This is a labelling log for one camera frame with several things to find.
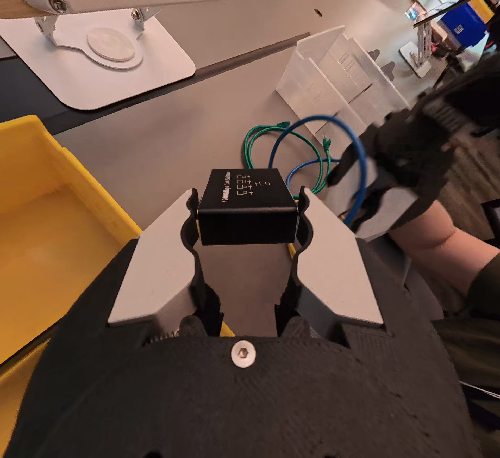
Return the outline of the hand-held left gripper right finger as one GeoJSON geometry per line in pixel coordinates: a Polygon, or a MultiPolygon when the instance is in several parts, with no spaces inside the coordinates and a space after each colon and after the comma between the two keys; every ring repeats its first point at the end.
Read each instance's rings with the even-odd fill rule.
{"type": "Polygon", "coordinates": [[[291,272],[298,300],[293,308],[311,327],[383,326],[354,234],[307,187],[301,188],[299,214],[301,248],[291,272]]]}

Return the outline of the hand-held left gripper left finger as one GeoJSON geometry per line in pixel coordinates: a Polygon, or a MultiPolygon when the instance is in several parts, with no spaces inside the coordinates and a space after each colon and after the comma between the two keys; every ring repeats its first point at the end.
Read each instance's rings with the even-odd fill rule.
{"type": "Polygon", "coordinates": [[[188,189],[137,240],[111,309],[109,325],[152,321],[179,327],[206,302],[199,256],[198,194],[188,189]]]}

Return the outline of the blue storage bin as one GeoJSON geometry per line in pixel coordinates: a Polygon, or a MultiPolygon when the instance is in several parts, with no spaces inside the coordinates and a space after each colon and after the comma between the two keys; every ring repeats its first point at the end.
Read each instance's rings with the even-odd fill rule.
{"type": "Polygon", "coordinates": [[[440,22],[465,48],[477,45],[487,32],[486,24],[469,3],[448,11],[440,22]]]}

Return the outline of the person's olive clothing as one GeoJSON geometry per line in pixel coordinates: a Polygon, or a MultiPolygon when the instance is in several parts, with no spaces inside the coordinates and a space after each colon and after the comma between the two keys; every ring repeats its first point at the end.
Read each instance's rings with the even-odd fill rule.
{"type": "Polygon", "coordinates": [[[437,310],[430,317],[472,417],[499,429],[499,311],[474,307],[462,315],[449,315],[437,310]]]}

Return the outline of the white monitor stand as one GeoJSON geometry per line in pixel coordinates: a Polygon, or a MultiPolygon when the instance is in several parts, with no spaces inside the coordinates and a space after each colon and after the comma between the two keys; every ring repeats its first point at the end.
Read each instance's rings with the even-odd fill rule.
{"type": "Polygon", "coordinates": [[[130,8],[1,19],[1,38],[61,103],[97,110],[194,75],[160,11],[147,20],[130,8]]]}

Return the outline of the clear acrylic organizer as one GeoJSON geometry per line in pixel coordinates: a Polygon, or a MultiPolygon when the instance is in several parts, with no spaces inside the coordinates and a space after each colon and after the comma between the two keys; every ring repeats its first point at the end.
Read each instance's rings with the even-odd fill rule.
{"type": "Polygon", "coordinates": [[[334,116],[356,136],[409,106],[344,25],[298,41],[277,92],[299,119],[334,116]]]}

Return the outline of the person's right forearm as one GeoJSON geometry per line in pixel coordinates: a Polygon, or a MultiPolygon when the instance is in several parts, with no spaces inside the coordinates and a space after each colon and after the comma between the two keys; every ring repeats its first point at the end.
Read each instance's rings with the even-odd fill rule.
{"type": "Polygon", "coordinates": [[[457,228],[439,201],[390,236],[417,265],[465,293],[470,309],[499,316],[499,249],[457,228]]]}

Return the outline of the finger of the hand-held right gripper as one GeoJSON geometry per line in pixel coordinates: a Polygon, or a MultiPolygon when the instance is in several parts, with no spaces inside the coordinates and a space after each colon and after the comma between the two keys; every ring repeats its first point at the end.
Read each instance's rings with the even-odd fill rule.
{"type": "Polygon", "coordinates": [[[345,221],[353,211],[347,223],[350,228],[367,195],[380,189],[379,167],[368,155],[368,147],[363,148],[364,161],[359,159],[355,143],[350,143],[327,177],[324,202],[335,215],[343,215],[345,221]]]}
{"type": "Polygon", "coordinates": [[[351,231],[365,242],[384,236],[417,199],[407,187],[374,190],[363,201],[351,231]]]}

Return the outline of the black network splitter box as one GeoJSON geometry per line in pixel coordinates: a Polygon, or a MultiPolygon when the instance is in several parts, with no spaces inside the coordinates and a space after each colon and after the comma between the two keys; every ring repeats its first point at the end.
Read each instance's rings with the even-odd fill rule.
{"type": "Polygon", "coordinates": [[[298,208],[276,168],[213,169],[197,209],[204,246],[296,239],[298,208]]]}

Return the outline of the white metal stand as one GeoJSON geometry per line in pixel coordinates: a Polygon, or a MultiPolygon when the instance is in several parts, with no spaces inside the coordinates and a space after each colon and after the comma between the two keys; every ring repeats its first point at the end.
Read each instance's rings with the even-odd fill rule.
{"type": "Polygon", "coordinates": [[[424,78],[431,68],[430,57],[432,54],[432,22],[424,21],[416,27],[416,43],[408,42],[399,49],[399,54],[413,72],[424,78]]]}

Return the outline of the yellow plastic bin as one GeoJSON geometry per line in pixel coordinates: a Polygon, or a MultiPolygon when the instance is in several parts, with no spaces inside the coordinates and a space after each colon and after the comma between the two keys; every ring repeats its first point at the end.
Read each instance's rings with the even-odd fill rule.
{"type": "Polygon", "coordinates": [[[146,339],[149,324],[112,330],[103,318],[139,233],[37,117],[1,124],[1,457],[33,373],[42,389],[22,449],[146,339]]]}

